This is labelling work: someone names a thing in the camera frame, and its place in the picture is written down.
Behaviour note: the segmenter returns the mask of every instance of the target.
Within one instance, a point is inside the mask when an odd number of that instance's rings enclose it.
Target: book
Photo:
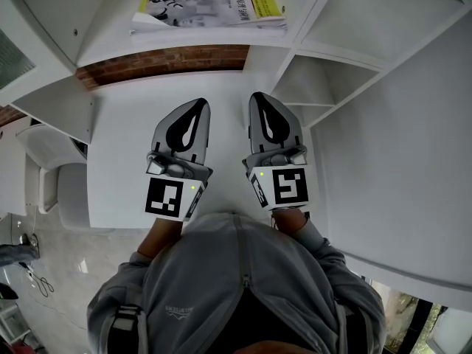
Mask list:
[[[275,0],[141,0],[131,34],[189,27],[286,31],[285,17]]]

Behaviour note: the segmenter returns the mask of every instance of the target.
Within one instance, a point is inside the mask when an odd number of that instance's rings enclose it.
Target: wrist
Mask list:
[[[283,209],[272,212],[279,231],[292,235],[305,226],[308,219],[300,209]]]
[[[181,237],[183,223],[157,218],[153,228],[138,248],[138,252],[153,259],[165,246],[174,244]]]

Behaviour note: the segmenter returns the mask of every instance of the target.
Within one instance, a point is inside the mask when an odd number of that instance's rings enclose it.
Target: backpack strap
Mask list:
[[[357,305],[344,306],[346,310],[346,338],[349,353],[371,353],[367,335],[367,322]]]
[[[108,333],[107,353],[146,354],[146,316],[137,305],[122,305]]]

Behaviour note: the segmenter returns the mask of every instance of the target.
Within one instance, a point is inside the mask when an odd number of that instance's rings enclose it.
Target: floor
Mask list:
[[[21,233],[38,236],[41,258],[33,263],[35,273],[45,277],[54,293],[44,297],[23,268],[0,269],[0,282],[10,284],[29,328],[50,354],[90,353],[86,332],[86,308],[100,286],[136,250],[146,229],[108,230],[93,235],[70,232],[60,224],[58,211],[26,217],[13,216],[0,222],[0,243],[18,243]]]

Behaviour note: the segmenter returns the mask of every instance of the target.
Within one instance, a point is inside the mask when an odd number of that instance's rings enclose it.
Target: brick wall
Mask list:
[[[173,47],[107,59],[77,69],[88,89],[118,81],[194,71],[243,69],[249,46],[210,45]],[[25,117],[11,106],[0,107],[0,127]]]
[[[16,121],[25,116],[26,115],[10,105],[5,106],[4,108],[0,106],[0,127],[8,125],[10,122]]]

